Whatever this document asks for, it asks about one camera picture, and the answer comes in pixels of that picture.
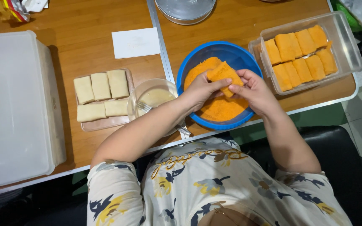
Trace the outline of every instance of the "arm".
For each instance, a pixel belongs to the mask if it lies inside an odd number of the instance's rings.
[[[247,99],[250,107],[264,120],[270,149],[278,168],[287,172],[321,172],[314,152],[264,80],[247,69],[239,70],[237,74],[245,86],[230,85],[229,89]]]
[[[154,108],[108,136],[94,154],[90,168],[106,160],[137,160],[181,119],[199,110],[215,91],[230,83],[226,79],[209,83],[205,73],[198,75],[178,98]]]

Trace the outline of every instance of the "floral shirt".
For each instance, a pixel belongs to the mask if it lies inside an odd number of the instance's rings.
[[[102,162],[88,188],[89,226],[197,226],[221,207],[260,226],[351,225],[324,172],[273,179],[234,141],[215,137],[161,151],[141,185],[133,164]]]

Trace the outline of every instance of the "fork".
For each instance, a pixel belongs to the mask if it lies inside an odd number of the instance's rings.
[[[151,106],[145,104],[144,102],[140,102],[140,101],[138,101],[138,103],[136,104],[136,106],[137,106],[140,110],[142,110],[142,111],[144,111],[144,112],[146,112],[146,113],[148,113],[150,110],[153,109]],[[183,133],[183,134],[185,134],[185,135],[187,135],[187,136],[191,135],[191,132],[190,132],[189,130],[185,129],[184,127],[182,127],[182,126],[180,126],[180,125],[178,125],[178,124],[175,125],[174,128],[175,128],[176,130],[180,131],[180,133]]]

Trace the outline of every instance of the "blue plastic bowl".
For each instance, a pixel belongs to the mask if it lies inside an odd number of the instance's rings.
[[[247,50],[227,41],[211,41],[195,48],[182,62],[177,75],[178,95],[184,92],[184,80],[189,70],[210,57],[218,57],[221,61],[227,61],[227,64],[234,70],[249,69],[263,78],[258,64]],[[238,116],[228,121],[217,122],[206,120],[197,116],[195,113],[191,113],[189,116],[202,126],[215,130],[229,130],[248,121],[254,114],[255,112],[248,107]]]

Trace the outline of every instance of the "wooden table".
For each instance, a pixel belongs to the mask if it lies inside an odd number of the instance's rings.
[[[329,12],[326,0],[296,0],[264,3],[258,0],[218,0],[211,15],[193,26],[167,20],[158,10],[164,42],[174,78],[183,59],[195,47],[208,41],[224,40],[247,48],[266,28]],[[111,32],[152,27],[146,0],[61,0],[53,2],[35,20],[21,26],[0,22],[0,33],[32,30],[50,48],[57,78],[67,161],[49,176],[41,176],[0,187],[0,192],[85,170],[99,144],[119,127],[84,132],[76,121],[73,79],[80,75],[128,68],[134,85],[151,78],[166,79],[160,55],[115,59]],[[277,96],[286,111],[327,105],[330,101],[353,97],[353,76],[294,95]],[[251,121],[259,119],[254,116]],[[181,140],[179,133],[162,138],[154,146],[176,145],[216,133],[186,120],[195,137]]]

